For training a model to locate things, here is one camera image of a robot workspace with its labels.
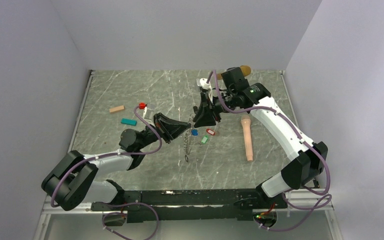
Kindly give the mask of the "teal block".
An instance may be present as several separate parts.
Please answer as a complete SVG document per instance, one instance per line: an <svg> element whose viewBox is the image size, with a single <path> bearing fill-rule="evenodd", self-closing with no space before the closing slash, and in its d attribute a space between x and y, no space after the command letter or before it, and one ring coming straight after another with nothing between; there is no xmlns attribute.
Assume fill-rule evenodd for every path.
<svg viewBox="0 0 384 240"><path fill-rule="evenodd" d="M137 121L129 118L122 118L120 121L121 124L129 125L129 126L136 126Z"/></svg>

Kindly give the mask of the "red key tag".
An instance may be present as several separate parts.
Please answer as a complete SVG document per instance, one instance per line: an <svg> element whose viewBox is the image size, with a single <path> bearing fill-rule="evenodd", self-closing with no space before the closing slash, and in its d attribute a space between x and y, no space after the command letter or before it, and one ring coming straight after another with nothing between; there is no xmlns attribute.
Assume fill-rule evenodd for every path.
<svg viewBox="0 0 384 240"><path fill-rule="evenodd" d="M216 135L218 135L218 133L217 133L214 129L211 129L211 128L207 128L205 131L206 131L209 135L211 135L211 136L216 136Z"/></svg>

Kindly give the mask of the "blue key tag with key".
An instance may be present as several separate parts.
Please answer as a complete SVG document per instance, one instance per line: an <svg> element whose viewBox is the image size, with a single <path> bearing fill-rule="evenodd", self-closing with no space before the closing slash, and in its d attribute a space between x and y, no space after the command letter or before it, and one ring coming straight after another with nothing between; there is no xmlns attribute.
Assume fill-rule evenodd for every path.
<svg viewBox="0 0 384 240"><path fill-rule="evenodd" d="M193 136L197 136L199 133L198 133L198 130L197 129L191 129L191 134Z"/></svg>

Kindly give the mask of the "pink wooden cylinder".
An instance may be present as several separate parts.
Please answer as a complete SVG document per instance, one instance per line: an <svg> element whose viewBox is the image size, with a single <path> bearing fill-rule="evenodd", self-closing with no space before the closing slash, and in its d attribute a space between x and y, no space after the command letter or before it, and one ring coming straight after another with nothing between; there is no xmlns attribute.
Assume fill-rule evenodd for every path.
<svg viewBox="0 0 384 240"><path fill-rule="evenodd" d="M248 162L253 162L254 154L253 154L253 145L252 145L250 116L247 114L242 115L240 123L242 126L246 159Z"/></svg>

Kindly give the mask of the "green key tag with key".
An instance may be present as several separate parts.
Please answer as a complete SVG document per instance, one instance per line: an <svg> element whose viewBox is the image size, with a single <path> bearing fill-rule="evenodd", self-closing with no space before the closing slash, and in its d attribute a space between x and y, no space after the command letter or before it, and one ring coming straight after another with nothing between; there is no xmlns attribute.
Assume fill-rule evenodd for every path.
<svg viewBox="0 0 384 240"><path fill-rule="evenodd" d="M209 139L209 137L207 135L205 135L205 136L202 137L200 143L204 145L204 144L207 143L208 139Z"/></svg>

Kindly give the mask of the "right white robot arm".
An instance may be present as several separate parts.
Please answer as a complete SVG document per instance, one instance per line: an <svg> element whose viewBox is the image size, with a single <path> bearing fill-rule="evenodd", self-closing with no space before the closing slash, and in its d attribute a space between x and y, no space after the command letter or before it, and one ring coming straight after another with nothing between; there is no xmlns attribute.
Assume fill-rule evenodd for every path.
<svg viewBox="0 0 384 240"><path fill-rule="evenodd" d="M197 79L201 103L195 109L194 127L215 126L221 113L248 113L266 127L286 153L289 163L256 187L256 203L268 208L278 195L298 190L328 170L328 147L314 142L284 114L262 83L250 84L241 67Z"/></svg>

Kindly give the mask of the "tan wooden block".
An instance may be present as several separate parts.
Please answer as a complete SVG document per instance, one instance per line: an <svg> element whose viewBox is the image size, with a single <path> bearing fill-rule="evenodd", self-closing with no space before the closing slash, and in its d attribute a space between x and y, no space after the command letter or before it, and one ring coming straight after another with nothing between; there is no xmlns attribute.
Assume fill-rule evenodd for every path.
<svg viewBox="0 0 384 240"><path fill-rule="evenodd" d="M119 112L122 112L125 110L125 106L124 105L120 105L120 106L116 106L116 107L112 107L109 109L109 113L110 114L115 114L115 113L119 113Z"/></svg>

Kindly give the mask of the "black base frame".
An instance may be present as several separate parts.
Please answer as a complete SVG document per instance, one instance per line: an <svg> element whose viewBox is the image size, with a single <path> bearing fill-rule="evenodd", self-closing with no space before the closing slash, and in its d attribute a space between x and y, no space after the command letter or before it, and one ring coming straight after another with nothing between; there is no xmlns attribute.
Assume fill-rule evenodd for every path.
<svg viewBox="0 0 384 240"><path fill-rule="evenodd" d="M287 204L281 195L273 200L262 201L255 189L207 189L207 190L127 190L124 203L112 206L95 201L93 212L127 212L128 223L151 221L158 216L162 221L236 219L251 221L253 215L274 210L286 209Z"/></svg>

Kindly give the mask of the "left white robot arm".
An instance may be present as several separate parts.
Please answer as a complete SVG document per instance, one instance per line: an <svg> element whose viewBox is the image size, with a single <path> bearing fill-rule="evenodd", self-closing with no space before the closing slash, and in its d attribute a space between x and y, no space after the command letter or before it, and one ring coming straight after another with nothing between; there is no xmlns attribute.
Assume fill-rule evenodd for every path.
<svg viewBox="0 0 384 240"><path fill-rule="evenodd" d="M120 135L119 148L101 154L81 154L69 151L44 178L41 189L51 197L52 207L70 211L84 202L102 202L117 210L125 202L125 190L114 180L97 181L97 177L138 167L148 155L142 149L154 142L161 147L191 128L189 122L153 116L153 123L144 130L127 128Z"/></svg>

